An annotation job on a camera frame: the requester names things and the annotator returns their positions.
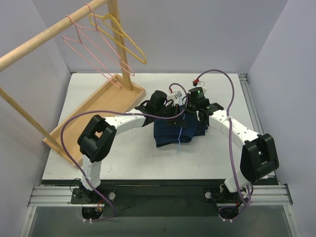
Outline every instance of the white table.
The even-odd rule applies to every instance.
[[[198,74],[137,74],[132,81],[146,89],[149,99],[155,90],[167,93],[173,82],[191,89],[192,80]],[[246,101],[237,74],[230,74],[235,86],[235,100],[231,116],[253,129]],[[224,108],[231,99],[232,89],[222,74],[206,74],[202,81],[208,85],[206,98]],[[105,78],[97,73],[76,73],[71,77],[65,104],[59,122],[87,99]],[[234,146],[234,159],[239,168],[241,152]],[[229,160],[228,139],[215,129],[209,128],[205,136],[194,137],[190,143],[170,144],[156,148],[153,124],[120,134],[114,140],[109,155],[103,160],[101,179],[225,179],[232,175]],[[73,180],[80,178],[79,170],[51,150],[43,174],[43,180]]]

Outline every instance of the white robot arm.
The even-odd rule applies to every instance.
[[[227,112],[217,103],[210,104],[208,99],[205,99],[203,91],[206,91],[205,87],[195,87],[189,90],[186,113],[195,113],[198,120],[229,137],[230,122]],[[148,114],[167,118],[179,113],[177,105],[167,107],[165,106],[166,101],[167,95],[162,91],[156,91],[146,106],[136,107],[129,112],[130,116],[102,118],[96,115],[92,117],[79,137],[78,144],[83,154],[85,178],[93,187],[97,188],[100,185],[101,161],[109,153],[116,135],[153,122],[155,119],[147,116]],[[181,120],[181,117],[178,117],[171,123],[181,125]],[[232,142],[242,151],[240,169],[237,169],[239,187],[236,187],[234,176],[227,178],[224,183],[230,193],[235,193],[237,188],[242,189],[275,171],[278,168],[278,159],[272,136],[260,135],[232,117],[231,120],[233,124]],[[96,132],[102,132],[101,136],[98,137]],[[87,190],[92,191],[85,178],[82,178],[81,183]]]

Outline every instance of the wire hanger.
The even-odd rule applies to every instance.
[[[138,57],[135,53],[133,53],[132,51],[130,51],[125,45],[122,45],[120,42],[118,42],[115,38],[113,38],[111,35],[109,35],[107,32],[105,32],[103,29],[101,29],[100,27],[98,27],[96,25],[96,21],[92,22],[91,17],[97,17],[102,19],[103,24],[105,24],[106,26],[108,26],[110,29],[112,29],[114,32],[116,32],[117,34],[119,34],[120,36],[127,38],[135,47],[136,49],[140,52],[140,54],[142,55],[142,58]],[[119,30],[114,29],[112,26],[110,26],[108,23],[106,23],[105,21],[107,19],[110,19],[111,22],[113,22],[117,28]],[[91,25],[95,26],[96,28],[98,28],[99,31],[101,31],[103,34],[105,34],[107,37],[109,37],[111,40],[113,40],[117,45],[119,45],[121,48],[125,49],[127,52],[129,52],[132,56],[134,56],[138,61],[140,61],[143,64],[147,64],[147,59],[145,54],[143,53],[143,51],[136,45],[136,43],[127,35],[127,33],[125,33],[125,31],[122,29],[122,27],[120,26],[120,23],[115,19],[114,16],[112,16],[111,14],[105,14],[104,16],[99,16],[99,15],[95,15],[95,14],[89,14],[89,21],[91,23]]]
[[[92,8],[90,7],[89,4],[85,4],[87,5],[90,10],[93,12]],[[91,31],[95,31],[95,32],[98,32],[100,35],[101,33],[99,32],[98,30],[98,27],[97,25],[95,26],[95,29],[92,29],[92,28],[88,28],[88,27],[84,27],[84,26],[81,26],[77,23],[74,22],[74,20],[70,17],[70,16],[66,16],[68,17],[74,24],[75,28],[76,28],[76,31],[77,31],[77,36],[78,36],[78,40],[75,40],[75,39],[70,39],[66,36],[62,36],[62,39],[64,40],[64,42],[76,53],[78,54],[81,58],[83,58],[89,65],[91,65],[95,70],[97,70],[101,75],[103,75],[107,80],[109,80],[111,83],[113,83],[116,87],[118,87],[119,89],[121,89],[121,84],[116,80],[116,78],[114,77],[114,75],[112,75],[108,69],[103,65],[103,63],[88,49],[88,47],[83,43],[80,35],[84,36],[89,42],[91,42],[98,50],[100,50],[105,56],[107,56],[111,61],[113,61],[115,64],[117,64],[118,66],[120,66],[120,64],[118,62],[116,62],[114,59],[112,59],[107,53],[105,53],[99,46],[97,46],[87,35],[85,35],[82,31],[80,31],[78,29],[78,27],[80,27],[81,29],[87,29],[87,30],[91,30]],[[111,47],[111,45],[109,44],[109,42],[107,42],[107,40],[102,36],[102,38],[104,39],[104,41],[107,43],[107,45],[113,50],[113,52],[119,57],[120,61],[122,63],[124,63],[122,60],[121,60],[121,57],[118,55],[118,53]],[[88,59],[86,59],[82,54],[80,54],[75,48],[73,48],[69,43],[68,41],[72,41],[72,42],[75,42],[75,43],[79,43],[81,44],[92,56],[95,60],[97,60],[97,62],[107,71],[107,73],[115,80],[115,82],[113,82],[112,79],[110,79],[109,77],[107,77],[103,72],[101,72],[94,64],[92,64]],[[127,71],[130,75],[134,76],[135,73],[134,71],[126,64],[124,63],[131,71],[129,72],[129,70],[121,67],[123,70]]]
[[[94,29],[91,29],[91,28],[88,28],[88,27],[82,27],[82,28],[88,29],[88,30],[91,30],[91,31],[98,32],[99,35],[102,37],[102,39],[105,41],[105,43],[107,43],[107,45],[110,47],[110,49],[117,55],[117,57],[119,58],[119,60],[120,60],[124,65],[126,65],[126,66],[132,71],[132,73],[131,73],[129,70],[126,70],[125,68],[121,67],[120,64],[118,64],[114,59],[112,59],[109,55],[107,55],[106,53],[104,53],[103,50],[102,50],[100,47],[98,47],[98,46],[95,45],[95,46],[97,47],[97,49],[99,49],[101,52],[103,52],[103,54],[105,54],[112,62],[114,62],[114,63],[115,63],[116,65],[118,65],[119,67],[121,67],[124,71],[126,71],[127,73],[129,73],[132,77],[135,76],[135,73],[134,73],[133,69],[131,69],[131,67],[128,66],[128,65],[122,60],[122,58],[119,56],[119,54],[116,52],[116,50],[110,45],[110,43],[103,37],[103,35],[102,35],[101,32],[99,31],[99,28],[98,28],[98,26],[97,26],[96,16],[95,16],[95,14],[94,14],[93,9],[90,7],[89,4],[86,3],[85,5],[87,5],[87,6],[90,8],[90,10],[91,10],[91,12],[92,12],[91,14],[93,14],[94,24],[95,24],[95,30],[94,30]]]

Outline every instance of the wooden rod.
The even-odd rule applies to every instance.
[[[109,13],[120,23],[118,1],[117,0],[109,0],[108,1],[108,9],[109,9]],[[111,22],[111,26],[113,27],[113,29],[119,31],[119,28],[113,22]],[[115,40],[117,42],[119,42],[121,45],[125,46],[124,37],[122,37],[120,34],[118,34],[115,31],[113,31],[113,34],[114,34]],[[130,74],[127,72],[129,70],[129,68],[126,66],[126,65],[128,65],[126,50],[123,49],[119,44],[116,44],[116,46],[117,46],[118,54],[121,58],[121,60],[119,62],[120,66],[126,70],[126,71],[123,69],[121,70],[122,76],[123,76],[123,84],[128,90],[132,90],[132,82],[130,80]]]
[[[15,100],[13,100],[1,87],[0,87],[0,94],[13,108],[16,109],[17,112],[19,112],[28,122],[31,123],[41,134],[43,134],[57,149],[58,152],[62,153],[64,152],[64,149],[62,146],[56,142],[56,140],[45,131],[42,126],[36,122],[32,116],[30,116]]]
[[[108,0],[93,0],[89,3],[90,7],[93,10],[98,9],[100,6],[104,5]],[[79,21],[82,18],[86,17],[90,13],[90,9],[88,6],[83,6],[78,9],[74,13],[70,15],[70,17],[75,21]],[[45,42],[54,38],[56,35],[63,32],[68,27],[72,26],[72,21],[65,17],[61,21],[57,22],[55,25],[52,25],[48,29],[39,33],[37,36],[31,38],[29,41],[26,41],[24,44],[15,48],[11,52],[7,53],[3,57],[0,58],[0,72],[2,72],[7,67],[11,66],[13,63],[17,62],[24,56],[28,55],[30,52],[40,47]]]

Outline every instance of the pink hanger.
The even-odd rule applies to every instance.
[[[86,3],[86,5],[90,8],[90,10],[92,11],[93,13],[93,16],[94,16],[94,20],[95,20],[95,24],[96,24],[96,18],[95,18],[95,15],[94,15],[94,12],[92,10],[92,8],[90,7],[89,4]],[[92,29],[92,28],[88,28],[88,27],[83,27],[83,26],[80,26],[79,24],[75,23],[74,20],[67,15],[67,17],[73,22],[75,28],[76,28],[76,31],[77,31],[77,35],[78,35],[78,41],[77,40],[74,40],[74,39],[70,39],[70,38],[67,38],[66,36],[62,36],[62,39],[64,40],[64,42],[76,53],[78,54],[81,58],[83,58],[89,65],[91,65],[95,70],[97,70],[101,75],[103,75],[107,80],[109,80],[111,83],[113,83],[116,87],[118,87],[119,89],[121,89],[121,85],[120,83],[116,80],[116,78],[114,77],[114,75],[112,75],[108,69],[101,63],[101,61],[85,46],[85,44],[83,43],[81,37],[80,37],[80,34],[82,36],[84,36],[87,40],[89,40],[97,49],[99,49],[105,56],[107,56],[111,61],[113,61],[115,64],[117,64],[118,66],[119,63],[117,63],[115,60],[113,60],[108,54],[106,54],[100,47],[98,47],[91,39],[89,39],[89,37],[87,37],[82,31],[80,31],[78,29],[78,27],[82,28],[82,29],[87,29],[87,30],[91,30],[91,31],[95,31],[95,32],[99,32],[98,28],[97,28],[97,25],[96,25],[96,29]],[[122,63],[124,63],[122,60],[121,60],[121,57],[118,55],[118,53],[110,46],[110,44],[107,42],[107,40],[102,36],[102,38],[104,39],[104,41],[107,43],[107,45],[114,51],[114,53],[119,57],[120,61]],[[74,49],[69,43],[68,41],[73,41],[73,42],[76,42],[76,43],[80,43],[92,56],[95,60],[97,60],[97,62],[107,71],[107,73],[112,76],[116,82],[113,82],[109,77],[107,77],[103,72],[101,72],[95,65],[93,65],[88,59],[86,59],[82,54],[80,54],[76,49]],[[130,75],[134,76],[135,73],[134,71],[126,64],[124,63],[133,73],[131,74],[128,70],[126,70],[125,68],[121,67],[123,70],[127,71]]]

